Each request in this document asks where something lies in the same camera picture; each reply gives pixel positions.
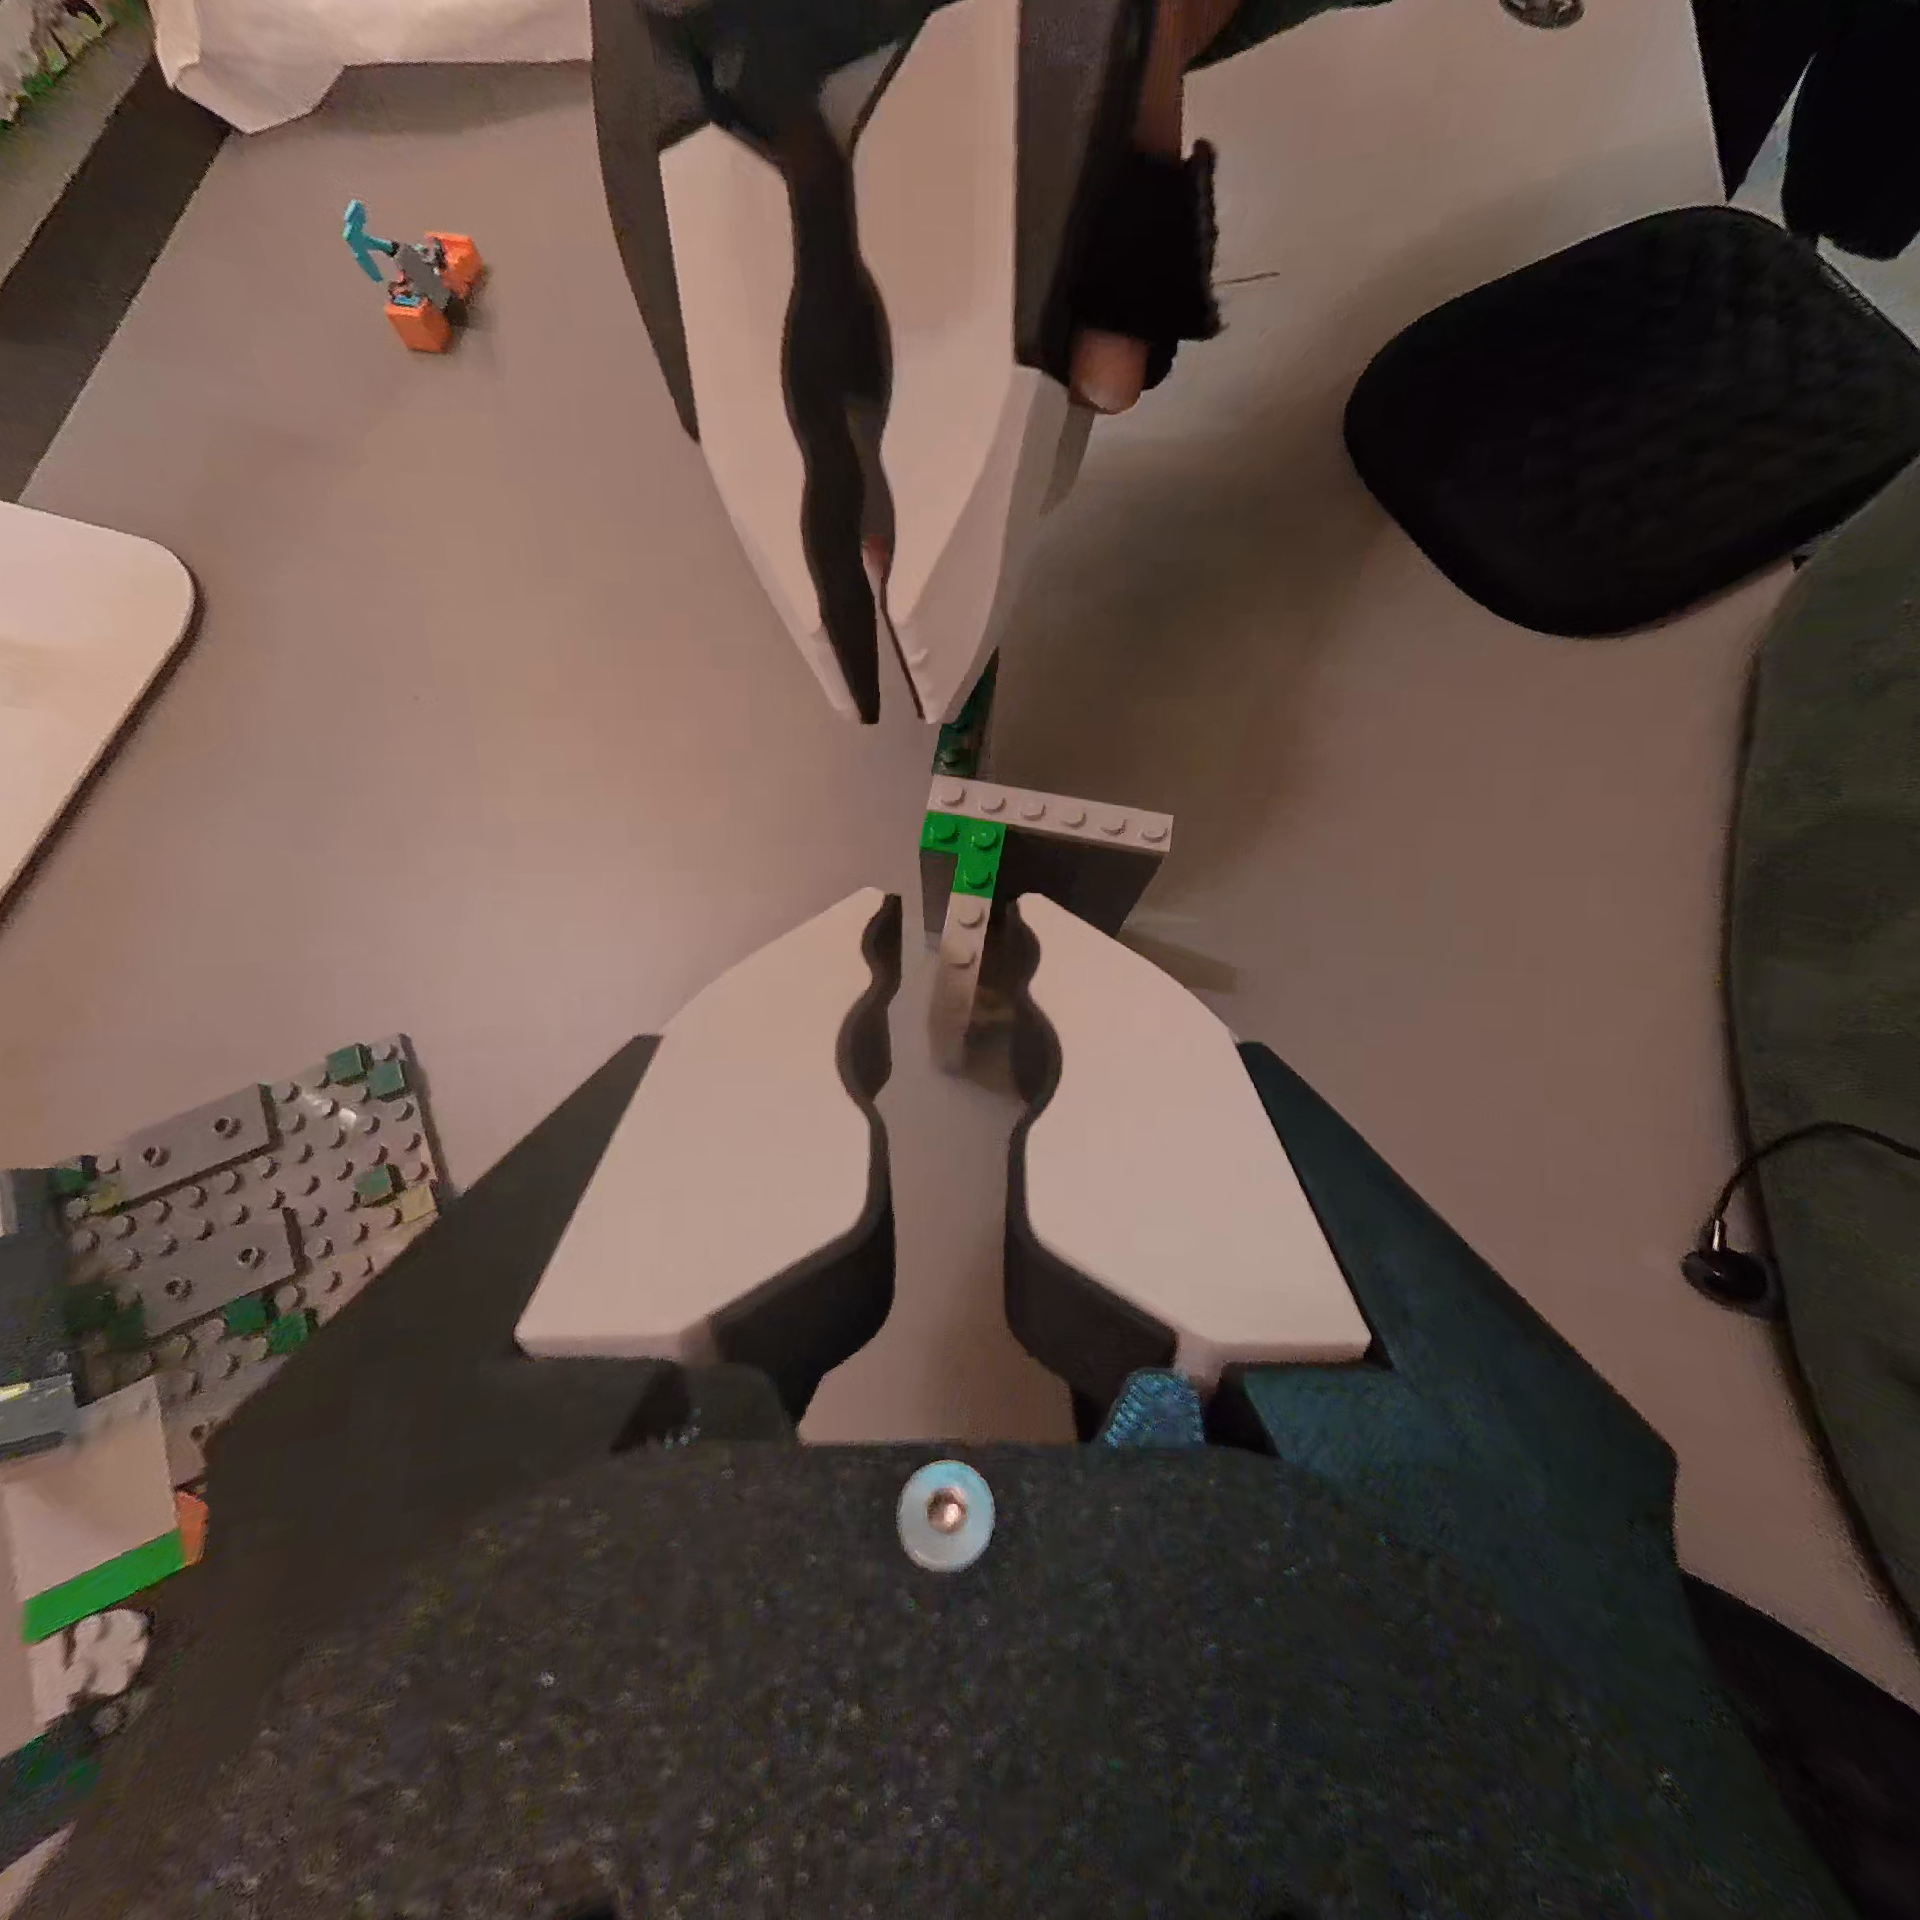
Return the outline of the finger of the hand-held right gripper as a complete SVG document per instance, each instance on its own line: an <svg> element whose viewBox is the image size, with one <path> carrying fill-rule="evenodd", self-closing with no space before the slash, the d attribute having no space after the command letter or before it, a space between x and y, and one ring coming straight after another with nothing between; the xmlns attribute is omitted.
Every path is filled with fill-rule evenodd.
<svg viewBox="0 0 1920 1920"><path fill-rule="evenodd" d="M829 707L871 728L888 332L850 139L826 119L706 129L664 152L661 176L707 471Z"/></svg>
<svg viewBox="0 0 1920 1920"><path fill-rule="evenodd" d="M851 4L834 80L883 397L847 397L834 583L869 590L924 724L959 715L1077 462L1064 385L1016 359L1019 4Z"/></svg>

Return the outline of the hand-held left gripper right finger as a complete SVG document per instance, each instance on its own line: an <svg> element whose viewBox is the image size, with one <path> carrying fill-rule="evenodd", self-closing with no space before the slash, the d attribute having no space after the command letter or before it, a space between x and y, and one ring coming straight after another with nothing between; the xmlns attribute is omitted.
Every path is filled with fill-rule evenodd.
<svg viewBox="0 0 1920 1920"><path fill-rule="evenodd" d="M1103 1419L1136 1374L1341 1366L1374 1336L1229 1028L1054 901L1007 920L1003 1314Z"/></svg>

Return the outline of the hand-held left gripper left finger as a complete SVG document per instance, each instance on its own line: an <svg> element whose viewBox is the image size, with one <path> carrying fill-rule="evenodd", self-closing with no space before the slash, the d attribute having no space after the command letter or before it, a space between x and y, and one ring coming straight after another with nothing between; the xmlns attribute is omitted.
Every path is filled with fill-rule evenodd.
<svg viewBox="0 0 1920 1920"><path fill-rule="evenodd" d="M899 947L899 897L863 887L664 1026L516 1319L525 1356L743 1365L804 1413L878 1332Z"/></svg>

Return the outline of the dark grey cross wall piece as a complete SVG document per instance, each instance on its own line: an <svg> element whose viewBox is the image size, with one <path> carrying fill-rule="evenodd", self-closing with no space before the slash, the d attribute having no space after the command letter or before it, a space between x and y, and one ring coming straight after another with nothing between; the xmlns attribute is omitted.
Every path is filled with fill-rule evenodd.
<svg viewBox="0 0 1920 1920"><path fill-rule="evenodd" d="M933 956L927 1011L927 1037L933 1062L940 1068L960 1070L983 1009L998 995L1003 995L999 983L1008 972L1008 941L1002 935L1002 926L1008 902L1027 893L1038 893L1114 937L1126 923L1162 863L1163 856L1148 862L1138 854L1107 847L1066 845L1038 836L1007 836L983 959L973 972L959 972L943 968L937 959L949 893L945 897L924 893L920 856L924 945Z"/></svg>

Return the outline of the long light grey plate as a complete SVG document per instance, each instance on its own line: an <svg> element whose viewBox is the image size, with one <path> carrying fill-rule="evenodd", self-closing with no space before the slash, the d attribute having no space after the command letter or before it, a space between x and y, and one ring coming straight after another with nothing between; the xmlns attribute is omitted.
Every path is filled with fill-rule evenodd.
<svg viewBox="0 0 1920 1920"><path fill-rule="evenodd" d="M927 814L998 827L1002 836L1107 847L1148 862L1162 860L1173 845L1169 814L981 779L933 777L927 789Z"/></svg>

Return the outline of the small green corner plate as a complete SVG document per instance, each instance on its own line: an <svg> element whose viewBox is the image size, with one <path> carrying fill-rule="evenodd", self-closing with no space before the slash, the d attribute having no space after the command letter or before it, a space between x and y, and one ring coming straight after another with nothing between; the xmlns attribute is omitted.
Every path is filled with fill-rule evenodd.
<svg viewBox="0 0 1920 1920"><path fill-rule="evenodd" d="M993 901L1003 841L1002 822L927 812L920 838L924 893Z"/></svg>

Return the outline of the dark green plate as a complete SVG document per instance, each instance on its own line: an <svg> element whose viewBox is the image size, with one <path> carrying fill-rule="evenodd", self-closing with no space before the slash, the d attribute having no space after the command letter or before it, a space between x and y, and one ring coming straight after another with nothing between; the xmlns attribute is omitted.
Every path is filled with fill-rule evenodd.
<svg viewBox="0 0 1920 1920"><path fill-rule="evenodd" d="M937 730L933 777L977 779L981 775L994 709L998 655L989 656L957 715Z"/></svg>

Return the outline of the person's right hand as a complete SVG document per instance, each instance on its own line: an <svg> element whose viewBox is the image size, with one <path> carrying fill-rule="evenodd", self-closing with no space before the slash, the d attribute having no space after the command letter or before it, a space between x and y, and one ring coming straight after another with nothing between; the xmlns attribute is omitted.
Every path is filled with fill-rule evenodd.
<svg viewBox="0 0 1920 1920"><path fill-rule="evenodd" d="M1183 143L1182 100L1189 66L1237 11L1154 4L1126 146L1103 180L1073 283L1067 392L1097 414L1130 411L1183 345L1218 335L1213 149Z"/></svg>

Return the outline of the white paper bag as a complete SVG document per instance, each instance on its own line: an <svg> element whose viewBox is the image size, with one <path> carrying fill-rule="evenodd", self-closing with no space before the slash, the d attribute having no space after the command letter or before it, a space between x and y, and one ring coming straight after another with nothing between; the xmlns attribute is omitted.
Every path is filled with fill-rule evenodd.
<svg viewBox="0 0 1920 1920"><path fill-rule="evenodd" d="M585 2L149 2L173 91L254 135L322 104L353 66L588 60Z"/></svg>

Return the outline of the orange brick mini build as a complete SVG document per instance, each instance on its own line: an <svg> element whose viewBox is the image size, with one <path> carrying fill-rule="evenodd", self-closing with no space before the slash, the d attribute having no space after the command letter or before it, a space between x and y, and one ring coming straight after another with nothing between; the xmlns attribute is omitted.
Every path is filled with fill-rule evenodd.
<svg viewBox="0 0 1920 1920"><path fill-rule="evenodd" d="M417 241L379 238L359 199L349 200L341 239L382 297L387 323L408 351L444 354L467 323L467 303L484 278L484 258L461 232L433 230Z"/></svg>

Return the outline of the grey brick build on baseplate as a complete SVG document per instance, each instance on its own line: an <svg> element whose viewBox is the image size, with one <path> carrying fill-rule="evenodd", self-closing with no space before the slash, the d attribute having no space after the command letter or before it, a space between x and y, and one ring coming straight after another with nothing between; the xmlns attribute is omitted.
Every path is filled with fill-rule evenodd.
<svg viewBox="0 0 1920 1920"><path fill-rule="evenodd" d="M387 1037L2 1190L4 1809L58 1822L204 1551L215 1430L437 1221L442 1167Z"/></svg>

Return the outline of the green toy box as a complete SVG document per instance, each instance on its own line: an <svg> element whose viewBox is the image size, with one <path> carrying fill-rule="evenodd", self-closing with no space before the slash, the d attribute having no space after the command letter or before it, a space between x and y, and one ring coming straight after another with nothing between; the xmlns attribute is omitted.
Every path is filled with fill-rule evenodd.
<svg viewBox="0 0 1920 1920"><path fill-rule="evenodd" d="M149 52L153 20L143 2L4 2L4 132L62 93L104 89L107 100L117 100Z"/></svg>

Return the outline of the black mesh cushion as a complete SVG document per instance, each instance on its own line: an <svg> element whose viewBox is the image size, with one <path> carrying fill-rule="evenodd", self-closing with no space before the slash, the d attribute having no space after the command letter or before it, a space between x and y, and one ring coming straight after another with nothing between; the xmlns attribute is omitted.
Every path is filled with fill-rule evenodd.
<svg viewBox="0 0 1920 1920"><path fill-rule="evenodd" d="M1476 607L1617 638L1807 549L1910 468L1918 351L1810 245L1679 207L1405 326L1341 438Z"/></svg>

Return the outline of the dark cloth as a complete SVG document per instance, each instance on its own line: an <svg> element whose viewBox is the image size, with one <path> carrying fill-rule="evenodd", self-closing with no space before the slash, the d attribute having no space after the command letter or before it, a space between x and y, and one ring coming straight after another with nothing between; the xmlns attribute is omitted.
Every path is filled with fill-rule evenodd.
<svg viewBox="0 0 1920 1920"><path fill-rule="evenodd" d="M1918 1915L1918 1716L1738 1596L1683 1575L1692 1627L1790 1815L1868 1919Z"/></svg>
<svg viewBox="0 0 1920 1920"><path fill-rule="evenodd" d="M1918 236L1918 4L1692 2L1727 193L1788 110L1785 228L1891 262Z"/></svg>

